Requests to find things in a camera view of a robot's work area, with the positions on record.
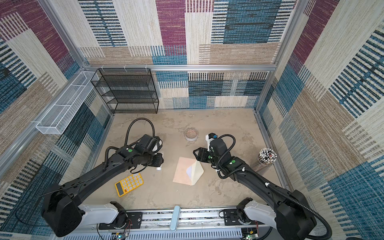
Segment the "pink envelope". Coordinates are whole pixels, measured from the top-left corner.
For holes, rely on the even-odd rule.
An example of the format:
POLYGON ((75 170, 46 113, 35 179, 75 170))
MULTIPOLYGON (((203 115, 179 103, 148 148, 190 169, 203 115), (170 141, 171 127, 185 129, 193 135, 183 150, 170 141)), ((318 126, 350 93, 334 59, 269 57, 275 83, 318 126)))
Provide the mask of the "pink envelope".
POLYGON ((195 159, 180 157, 173 182, 193 186, 201 178, 204 169, 200 162, 195 159))

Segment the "white letter paper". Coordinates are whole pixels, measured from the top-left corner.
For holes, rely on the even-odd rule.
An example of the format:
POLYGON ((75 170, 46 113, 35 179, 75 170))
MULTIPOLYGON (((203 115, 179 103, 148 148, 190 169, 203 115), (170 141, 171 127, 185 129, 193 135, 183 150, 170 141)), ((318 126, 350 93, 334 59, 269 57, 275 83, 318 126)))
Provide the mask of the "white letter paper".
POLYGON ((195 164, 189 166, 186 170, 186 173, 189 176, 190 180, 192 180, 195 174, 195 164))

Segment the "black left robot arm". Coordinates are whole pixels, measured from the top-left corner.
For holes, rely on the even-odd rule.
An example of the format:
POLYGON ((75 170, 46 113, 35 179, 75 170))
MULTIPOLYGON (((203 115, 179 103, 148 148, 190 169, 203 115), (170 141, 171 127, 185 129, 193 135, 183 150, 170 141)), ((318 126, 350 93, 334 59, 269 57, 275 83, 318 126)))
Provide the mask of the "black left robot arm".
POLYGON ((109 180, 125 171, 130 170, 135 174, 139 165, 159 168, 164 163, 160 153, 163 141, 156 136, 155 129, 152 129, 151 135, 145 134, 131 144, 128 143, 128 137, 126 135, 122 147, 108 147, 104 162, 94 169, 63 185, 53 184, 43 195, 21 204, 15 209, 16 219, 28 225, 19 214, 20 210, 30 203, 42 201, 41 216, 46 222, 45 226, 51 228, 57 237, 67 236, 78 227, 87 225, 104 224, 117 230, 127 230, 132 221, 119 203, 112 201, 105 205, 91 206, 83 202, 109 180))

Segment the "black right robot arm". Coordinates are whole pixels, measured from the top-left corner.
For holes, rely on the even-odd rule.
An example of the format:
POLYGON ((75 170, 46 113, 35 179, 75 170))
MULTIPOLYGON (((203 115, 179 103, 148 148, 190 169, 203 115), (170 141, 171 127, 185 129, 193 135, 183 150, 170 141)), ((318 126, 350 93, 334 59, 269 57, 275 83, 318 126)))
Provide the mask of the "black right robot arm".
POLYGON ((220 179, 230 178, 266 202, 257 207, 254 200, 243 200, 238 209, 240 221, 267 224, 285 240, 328 240, 332 237, 330 224, 310 207, 304 194, 283 189, 255 172, 245 161, 231 155, 235 145, 227 147, 223 138, 208 134, 207 148, 198 148, 193 154, 197 161, 211 164, 220 179))

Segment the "white tape roll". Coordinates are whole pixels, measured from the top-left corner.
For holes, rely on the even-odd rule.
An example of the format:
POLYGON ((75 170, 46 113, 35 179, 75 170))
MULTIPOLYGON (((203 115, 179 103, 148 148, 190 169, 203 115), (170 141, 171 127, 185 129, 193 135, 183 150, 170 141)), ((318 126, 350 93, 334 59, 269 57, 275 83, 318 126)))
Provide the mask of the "white tape roll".
POLYGON ((199 133, 194 128, 189 128, 184 132, 184 136, 187 141, 194 142, 198 139, 199 133))

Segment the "yellow calculator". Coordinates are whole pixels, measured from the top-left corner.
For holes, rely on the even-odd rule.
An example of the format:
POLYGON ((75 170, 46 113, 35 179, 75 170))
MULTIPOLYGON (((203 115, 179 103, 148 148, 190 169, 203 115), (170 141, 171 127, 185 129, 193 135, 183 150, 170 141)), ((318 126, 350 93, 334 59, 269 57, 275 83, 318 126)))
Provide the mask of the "yellow calculator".
POLYGON ((115 188, 118 196, 123 197, 126 194, 132 192, 133 190, 137 189, 138 187, 142 186, 143 184, 144 180, 142 178, 142 175, 138 173, 129 175, 128 177, 115 183, 115 188))

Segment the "pencil holder with pencils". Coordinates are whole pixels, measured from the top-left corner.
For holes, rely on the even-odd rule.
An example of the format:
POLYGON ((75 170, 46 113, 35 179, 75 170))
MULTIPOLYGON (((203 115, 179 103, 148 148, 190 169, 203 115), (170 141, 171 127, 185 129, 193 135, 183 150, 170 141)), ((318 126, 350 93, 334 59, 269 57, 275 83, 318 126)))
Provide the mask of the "pencil holder with pencils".
POLYGON ((258 160, 256 166, 254 167, 255 171, 259 171, 263 168, 266 168, 272 165, 278 158, 277 153, 270 148, 263 148, 260 150, 258 155, 258 160))

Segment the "black mesh shelf rack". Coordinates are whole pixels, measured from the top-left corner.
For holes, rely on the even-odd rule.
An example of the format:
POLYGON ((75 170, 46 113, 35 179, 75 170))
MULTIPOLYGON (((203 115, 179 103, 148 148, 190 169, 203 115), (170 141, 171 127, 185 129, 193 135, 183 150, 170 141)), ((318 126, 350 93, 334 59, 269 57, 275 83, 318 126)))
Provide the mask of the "black mesh shelf rack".
POLYGON ((113 114, 158 112, 159 96, 149 69, 99 68, 91 83, 113 114))

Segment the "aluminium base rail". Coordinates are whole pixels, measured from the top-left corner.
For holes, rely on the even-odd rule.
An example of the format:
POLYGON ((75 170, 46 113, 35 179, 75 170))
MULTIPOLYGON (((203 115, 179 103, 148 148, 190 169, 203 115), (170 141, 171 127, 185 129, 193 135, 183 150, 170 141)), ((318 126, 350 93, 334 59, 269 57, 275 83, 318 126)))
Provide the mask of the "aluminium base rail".
POLYGON ((66 240, 260 240, 274 229, 258 221, 242 223, 236 208, 181 209, 178 227, 170 231, 174 209, 129 211, 132 224, 126 230, 85 226, 66 240))

